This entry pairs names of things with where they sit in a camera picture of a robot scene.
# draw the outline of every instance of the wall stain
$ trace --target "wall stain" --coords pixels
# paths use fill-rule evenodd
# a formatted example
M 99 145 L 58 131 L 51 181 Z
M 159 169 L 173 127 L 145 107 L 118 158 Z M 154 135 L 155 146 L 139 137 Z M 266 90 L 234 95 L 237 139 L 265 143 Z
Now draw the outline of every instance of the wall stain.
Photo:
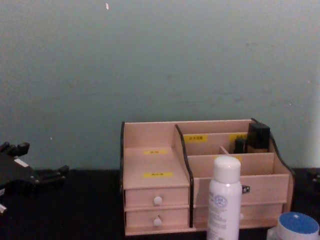
M 172 81 L 175 80 L 176 78 L 177 78 L 177 76 L 174 75 L 174 74 L 168 74 L 168 75 L 166 76 L 166 79 L 168 80 L 168 82 L 172 82 Z
M 60 99 L 62 99 L 63 96 L 47 96 L 47 97 L 42 97 L 42 98 L 34 98 L 29 100 L 29 104 L 30 105 L 34 105 L 34 104 L 41 104 L 41 103 L 50 103 L 50 102 L 54 102 L 54 101 L 58 101 Z
M 220 104 L 222 102 L 223 98 L 222 97 L 218 97 L 215 99 L 209 99 L 209 100 L 196 100 L 196 101 L 192 101 L 192 100 L 183 100 L 183 101 L 175 101 L 173 102 L 173 104 L 177 104 L 177 105 L 184 105 L 186 107 L 191 107 L 191 106 L 199 106 L 199 105 L 208 105 L 208 106 L 215 106 L 217 104 Z
M 272 108 L 272 107 L 280 107 L 283 105 L 292 106 L 293 102 L 286 99 L 279 99 L 279 100 L 271 101 L 268 106 Z
M 212 101 L 210 101 L 209 106 L 214 107 L 217 105 L 221 105 L 223 103 L 224 98 L 223 97 L 217 97 L 215 99 L 213 99 Z
M 267 44 L 267 43 L 262 43 L 262 42 L 246 42 L 244 44 L 244 46 L 249 49 L 253 49 L 253 48 L 257 48 L 257 47 L 274 49 L 276 47 L 276 45 L 274 45 L 274 44 Z
M 320 82 L 317 81 L 317 80 L 315 80 L 315 79 L 311 80 L 310 83 L 311 83 L 312 85 L 317 85 L 317 86 L 320 85 Z
M 257 94 L 261 95 L 271 95 L 272 90 L 270 88 L 261 88 L 259 91 L 256 92 Z
M 241 102 L 247 101 L 248 99 L 245 98 L 245 97 L 234 97 L 232 100 L 233 100 L 234 103 L 239 104 Z
M 214 90 L 213 93 L 216 95 L 222 95 L 222 96 L 229 96 L 233 94 L 232 91 L 220 91 L 220 90 Z
M 74 85 L 71 82 L 66 82 L 65 85 L 69 88 L 69 89 L 74 89 Z
M 170 97 L 173 97 L 173 98 L 181 98 L 181 97 L 185 96 L 186 94 L 185 93 L 181 93 L 181 92 L 173 92 L 173 93 L 170 93 L 168 95 Z

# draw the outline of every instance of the yellow label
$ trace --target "yellow label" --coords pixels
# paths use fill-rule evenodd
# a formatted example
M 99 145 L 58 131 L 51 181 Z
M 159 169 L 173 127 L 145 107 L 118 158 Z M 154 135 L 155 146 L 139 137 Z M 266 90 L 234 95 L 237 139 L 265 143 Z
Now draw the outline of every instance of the yellow label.
M 248 133 L 235 133 L 235 134 L 230 134 L 229 136 L 229 141 L 234 142 L 237 138 L 241 139 L 246 139 L 248 136 Z
M 208 141 L 208 135 L 204 134 L 184 135 L 183 138 L 186 143 L 202 143 Z
M 144 151 L 143 154 L 167 154 L 166 150 L 152 150 L 152 151 Z
M 171 178 L 173 176 L 173 172 L 147 172 L 143 174 L 144 178 Z

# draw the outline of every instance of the black table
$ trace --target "black table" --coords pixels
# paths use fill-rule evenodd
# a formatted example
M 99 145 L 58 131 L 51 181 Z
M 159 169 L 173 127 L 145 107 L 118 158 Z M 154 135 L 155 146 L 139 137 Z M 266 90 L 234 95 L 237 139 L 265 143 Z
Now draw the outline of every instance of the black table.
M 296 169 L 294 211 L 320 222 L 320 198 L 309 188 L 304 169 Z M 121 239 L 119 171 L 72 170 L 61 189 L 31 196 L 13 195 L 3 204 L 1 240 Z M 265 240 L 266 228 L 240 231 L 240 240 Z M 205 232 L 129 237 L 132 240 L 205 240 Z

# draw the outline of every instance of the white drawer knob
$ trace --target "white drawer knob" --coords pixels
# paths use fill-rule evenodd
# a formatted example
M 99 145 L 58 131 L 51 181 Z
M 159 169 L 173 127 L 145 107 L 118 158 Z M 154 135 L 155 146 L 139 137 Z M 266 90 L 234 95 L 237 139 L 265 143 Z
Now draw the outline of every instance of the white drawer knob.
M 153 199 L 153 203 L 154 203 L 154 205 L 161 205 L 162 204 L 162 198 L 160 196 L 156 196 Z
M 162 221 L 161 221 L 160 217 L 157 216 L 156 219 L 153 220 L 153 226 L 159 227 L 159 226 L 161 226 L 161 224 L 162 224 Z

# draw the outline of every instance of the white container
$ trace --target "white container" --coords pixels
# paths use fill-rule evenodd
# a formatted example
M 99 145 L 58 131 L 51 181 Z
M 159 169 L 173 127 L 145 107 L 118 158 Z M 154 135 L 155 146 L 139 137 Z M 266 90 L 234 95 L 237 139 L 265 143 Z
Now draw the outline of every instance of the white container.
M 242 185 L 238 159 L 219 156 L 214 160 L 209 186 L 207 240 L 238 240 Z
M 312 217 L 298 212 L 286 212 L 278 225 L 268 230 L 267 240 L 320 240 L 319 224 Z

